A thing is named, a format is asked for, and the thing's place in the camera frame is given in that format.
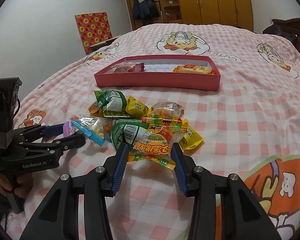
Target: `wooden shelf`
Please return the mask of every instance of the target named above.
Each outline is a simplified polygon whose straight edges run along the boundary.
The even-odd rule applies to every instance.
[[[179,5],[170,5],[170,6],[165,6],[165,9],[172,9],[172,8],[178,8]]]
[[[171,21],[168,21],[168,23],[179,23],[179,24],[182,24],[182,20],[171,20]]]

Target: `white wall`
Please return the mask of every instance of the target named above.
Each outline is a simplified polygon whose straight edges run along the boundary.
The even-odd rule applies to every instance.
[[[125,0],[6,0],[0,8],[0,78],[18,76],[24,98],[85,56],[74,15],[106,12],[113,36],[131,31]]]
[[[251,0],[251,3],[256,33],[262,33],[272,25],[270,19],[300,18],[300,6],[296,0]]]

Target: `pink checkered bedsheet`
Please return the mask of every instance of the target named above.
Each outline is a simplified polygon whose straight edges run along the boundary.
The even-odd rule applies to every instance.
[[[214,174],[234,172],[245,179],[269,158],[300,160],[300,54],[284,38],[222,25],[154,24],[127,33],[100,49],[96,60],[85,62],[83,58],[33,90],[21,102],[16,126],[25,123],[33,109],[47,113],[42,122],[48,125],[63,123],[76,114],[89,115],[88,107],[95,101],[93,91],[99,90],[94,73],[120,57],[163,53],[210,56],[221,73],[219,91],[133,87],[122,92],[148,106],[158,101],[183,105],[184,118],[206,138],[191,153],[197,165]],[[9,216],[9,235],[20,238],[60,175],[87,174],[114,152],[110,143],[99,147],[87,140],[82,148],[66,152],[59,168],[34,174],[25,212]],[[285,197],[289,189],[284,191],[282,181],[279,176],[277,187]],[[79,231],[80,239],[85,239],[82,203],[83,197]],[[106,204],[114,239],[187,238],[193,199],[183,197],[174,172],[157,163],[128,163],[120,191],[115,198],[107,198]],[[272,219],[275,226],[278,217]],[[300,215],[291,223],[293,231],[299,222]],[[282,239],[290,236],[284,233]]]

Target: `bed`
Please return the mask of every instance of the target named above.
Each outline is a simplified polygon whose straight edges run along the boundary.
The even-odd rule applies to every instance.
[[[292,24],[281,22],[285,32]],[[297,33],[300,43],[300,32]],[[119,37],[110,46],[52,75],[22,102],[16,127],[66,122],[88,115],[95,101],[94,73],[124,56],[187,54],[209,56],[221,73],[218,92],[158,87],[124,87],[148,106],[173,101],[205,137],[191,155],[213,174],[237,173],[267,212],[283,240],[300,235],[300,45],[274,35],[222,25],[153,24]],[[64,173],[87,174],[114,154],[87,141],[68,151],[60,167],[33,174],[25,212],[10,214],[8,234],[19,239],[37,206]],[[85,239],[83,197],[80,239]],[[120,191],[106,200],[114,239],[187,239],[193,199],[183,197],[170,170],[150,160],[128,163]]]

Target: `red decorative poster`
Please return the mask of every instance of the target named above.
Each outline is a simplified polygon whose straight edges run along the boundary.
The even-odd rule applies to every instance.
[[[91,46],[112,38],[108,16],[105,12],[75,16],[84,51],[89,55]]]

